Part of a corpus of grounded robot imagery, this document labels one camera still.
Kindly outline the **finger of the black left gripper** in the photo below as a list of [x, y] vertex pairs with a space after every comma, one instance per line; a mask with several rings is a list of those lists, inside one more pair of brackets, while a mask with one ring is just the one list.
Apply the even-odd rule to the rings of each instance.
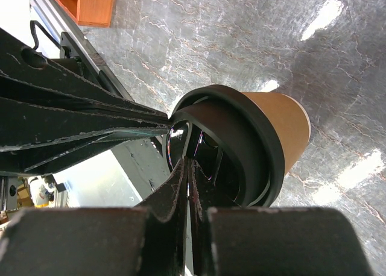
[[167, 115], [116, 96], [1, 30], [1, 97], [114, 118], [167, 122]]
[[1, 175], [45, 175], [132, 139], [165, 134], [166, 116], [1, 99]]

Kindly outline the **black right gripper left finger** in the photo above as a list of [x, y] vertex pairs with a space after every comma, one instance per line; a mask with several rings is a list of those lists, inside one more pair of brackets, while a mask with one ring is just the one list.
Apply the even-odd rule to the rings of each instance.
[[2, 275], [183, 275], [188, 159], [132, 208], [24, 209], [1, 237]]

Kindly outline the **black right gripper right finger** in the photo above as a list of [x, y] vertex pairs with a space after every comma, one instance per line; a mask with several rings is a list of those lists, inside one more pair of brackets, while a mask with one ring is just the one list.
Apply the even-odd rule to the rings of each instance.
[[195, 160], [188, 181], [195, 275], [372, 275], [338, 210], [238, 207]]

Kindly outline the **black coffee cup lid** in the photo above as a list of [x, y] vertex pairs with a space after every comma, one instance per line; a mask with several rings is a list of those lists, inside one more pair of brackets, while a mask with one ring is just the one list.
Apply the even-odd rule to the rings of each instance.
[[283, 184], [278, 133], [260, 105], [227, 86], [188, 92], [174, 107], [163, 138], [169, 169], [188, 157], [237, 205], [269, 207]]

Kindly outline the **brown paper coffee cup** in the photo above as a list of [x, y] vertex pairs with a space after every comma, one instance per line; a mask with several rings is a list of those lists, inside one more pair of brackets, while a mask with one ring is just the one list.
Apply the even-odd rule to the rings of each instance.
[[294, 98], [277, 92], [245, 92], [272, 124], [283, 149], [287, 174], [305, 151], [311, 123], [304, 107]]

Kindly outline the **orange wooden compartment tray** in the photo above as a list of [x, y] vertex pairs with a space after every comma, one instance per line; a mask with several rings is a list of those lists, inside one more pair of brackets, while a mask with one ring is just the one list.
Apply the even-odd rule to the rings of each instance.
[[55, 0], [80, 26], [109, 27], [115, 0]]

